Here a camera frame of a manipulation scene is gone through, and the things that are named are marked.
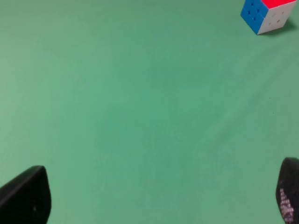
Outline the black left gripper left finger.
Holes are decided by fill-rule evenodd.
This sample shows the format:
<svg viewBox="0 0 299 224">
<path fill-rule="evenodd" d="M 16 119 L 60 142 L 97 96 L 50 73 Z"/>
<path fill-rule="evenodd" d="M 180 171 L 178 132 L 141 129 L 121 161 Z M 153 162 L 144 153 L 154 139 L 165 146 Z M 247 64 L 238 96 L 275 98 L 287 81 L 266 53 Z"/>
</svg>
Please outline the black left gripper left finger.
<svg viewBox="0 0 299 224">
<path fill-rule="evenodd" d="M 51 192 L 45 166 L 32 166 L 0 188 L 2 224 L 46 224 Z"/>
</svg>

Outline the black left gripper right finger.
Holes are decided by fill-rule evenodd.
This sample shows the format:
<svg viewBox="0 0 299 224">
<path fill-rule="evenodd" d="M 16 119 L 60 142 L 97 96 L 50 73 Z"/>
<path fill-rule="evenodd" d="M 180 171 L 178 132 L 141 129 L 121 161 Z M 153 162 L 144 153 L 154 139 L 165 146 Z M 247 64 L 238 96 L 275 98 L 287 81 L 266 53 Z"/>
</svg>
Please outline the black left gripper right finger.
<svg viewBox="0 0 299 224">
<path fill-rule="evenodd" d="M 299 160 L 284 158 L 276 187 L 276 201 L 286 224 L 299 222 Z"/>
</svg>

